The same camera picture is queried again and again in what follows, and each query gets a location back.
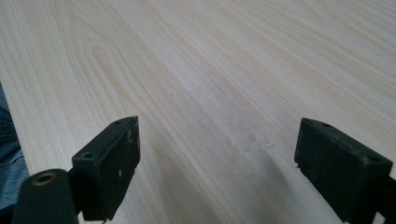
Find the hole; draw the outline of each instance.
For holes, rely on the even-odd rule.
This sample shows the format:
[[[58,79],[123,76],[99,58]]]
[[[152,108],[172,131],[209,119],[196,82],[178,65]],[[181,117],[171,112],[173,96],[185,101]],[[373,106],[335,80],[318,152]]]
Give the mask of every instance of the hole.
[[[93,153],[91,152],[86,152],[84,154],[81,155],[83,158],[92,158],[93,157]]]
[[[377,157],[369,157],[370,161],[379,162],[379,158]]]
[[[56,178],[55,173],[46,173],[46,174],[40,175],[37,178],[35,178],[33,180],[33,185],[35,185],[35,186],[46,185],[49,182],[51,182],[52,180],[54,180],[55,178]]]

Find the blue fabric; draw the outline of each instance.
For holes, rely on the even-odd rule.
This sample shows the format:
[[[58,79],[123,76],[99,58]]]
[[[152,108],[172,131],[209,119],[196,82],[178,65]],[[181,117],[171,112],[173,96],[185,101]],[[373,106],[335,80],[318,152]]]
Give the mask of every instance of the blue fabric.
[[[28,176],[20,142],[0,86],[0,209],[17,202],[20,185]]]

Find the light wood tabletop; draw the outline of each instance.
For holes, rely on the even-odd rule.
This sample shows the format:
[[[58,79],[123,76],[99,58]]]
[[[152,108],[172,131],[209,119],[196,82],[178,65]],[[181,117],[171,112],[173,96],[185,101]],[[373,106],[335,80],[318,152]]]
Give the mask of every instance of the light wood tabletop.
[[[139,116],[111,223],[341,223],[294,162],[302,117],[396,161],[393,0],[2,0],[0,57],[31,174]]]

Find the wooden table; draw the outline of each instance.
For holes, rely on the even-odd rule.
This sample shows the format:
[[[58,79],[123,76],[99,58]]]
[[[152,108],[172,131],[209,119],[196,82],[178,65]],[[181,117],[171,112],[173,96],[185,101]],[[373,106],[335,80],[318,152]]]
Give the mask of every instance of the wooden table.
[[[293,161],[302,117],[396,161],[392,0],[3,0],[0,57],[31,174],[139,116],[112,223],[340,223]]]

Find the wood grain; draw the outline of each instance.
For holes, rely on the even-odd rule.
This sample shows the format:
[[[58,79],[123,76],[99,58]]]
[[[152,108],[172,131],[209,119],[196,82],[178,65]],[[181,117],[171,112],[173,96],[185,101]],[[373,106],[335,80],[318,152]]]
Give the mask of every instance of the wood grain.
[[[111,223],[340,223],[293,161],[302,117],[396,161],[392,0],[0,4],[30,173],[69,169],[139,116],[142,161]]]

